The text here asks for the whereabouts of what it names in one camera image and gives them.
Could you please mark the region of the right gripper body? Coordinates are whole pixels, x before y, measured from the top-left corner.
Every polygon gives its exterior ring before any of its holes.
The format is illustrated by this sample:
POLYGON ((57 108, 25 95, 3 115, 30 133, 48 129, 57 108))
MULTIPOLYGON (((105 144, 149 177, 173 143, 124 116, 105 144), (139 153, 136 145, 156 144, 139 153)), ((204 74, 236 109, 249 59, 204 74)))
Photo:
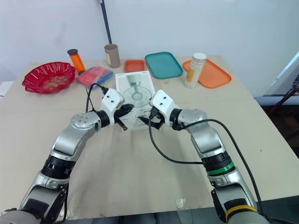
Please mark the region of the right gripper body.
POLYGON ((158 113, 154 118, 150 120, 150 126, 154 129, 160 130, 165 124, 164 116, 158 113))

